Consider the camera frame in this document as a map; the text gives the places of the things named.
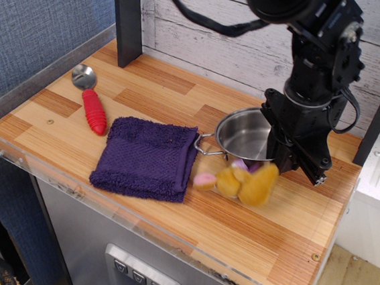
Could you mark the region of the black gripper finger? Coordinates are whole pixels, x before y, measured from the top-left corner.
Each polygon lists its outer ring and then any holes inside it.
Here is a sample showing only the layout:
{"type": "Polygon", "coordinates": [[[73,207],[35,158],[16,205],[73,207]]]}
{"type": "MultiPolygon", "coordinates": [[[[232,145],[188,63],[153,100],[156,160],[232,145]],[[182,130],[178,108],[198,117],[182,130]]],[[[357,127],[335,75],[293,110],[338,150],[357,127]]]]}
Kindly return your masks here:
{"type": "Polygon", "coordinates": [[[279,147],[279,141],[283,137],[282,130],[278,125],[271,127],[269,136],[267,139],[267,157],[272,161],[276,161],[277,148],[279,147]]]}
{"type": "Polygon", "coordinates": [[[288,145],[277,142],[273,163],[279,169],[280,174],[297,170],[300,167],[298,162],[298,148],[295,144],[288,145]]]}

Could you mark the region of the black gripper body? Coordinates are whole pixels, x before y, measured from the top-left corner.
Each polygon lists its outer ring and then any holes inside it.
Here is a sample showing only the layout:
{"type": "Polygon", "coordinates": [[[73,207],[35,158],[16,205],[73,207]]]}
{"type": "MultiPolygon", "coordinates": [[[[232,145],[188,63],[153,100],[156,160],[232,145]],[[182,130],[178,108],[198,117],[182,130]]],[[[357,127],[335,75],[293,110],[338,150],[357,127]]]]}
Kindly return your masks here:
{"type": "Polygon", "coordinates": [[[325,172],[332,167],[328,136],[337,126],[347,100],[340,96],[313,107],[292,101],[275,89],[267,89],[265,98],[261,112],[271,127],[278,125],[281,128],[283,137],[279,143],[295,144],[299,168],[314,186],[323,184],[325,172]]]}

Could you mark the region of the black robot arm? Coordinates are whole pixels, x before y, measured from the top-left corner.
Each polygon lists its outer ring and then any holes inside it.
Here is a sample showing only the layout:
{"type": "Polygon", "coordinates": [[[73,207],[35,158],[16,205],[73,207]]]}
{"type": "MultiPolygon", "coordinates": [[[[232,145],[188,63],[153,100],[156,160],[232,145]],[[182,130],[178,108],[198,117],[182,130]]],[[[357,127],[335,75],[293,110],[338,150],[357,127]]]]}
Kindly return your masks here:
{"type": "Polygon", "coordinates": [[[293,69],[283,91],[267,89],[261,112],[271,131],[267,156],[280,172],[302,169],[324,183],[332,160],[330,133],[347,105],[360,106],[349,87],[360,79],[362,9],[355,0],[246,0],[265,23],[292,33],[293,69]]]}

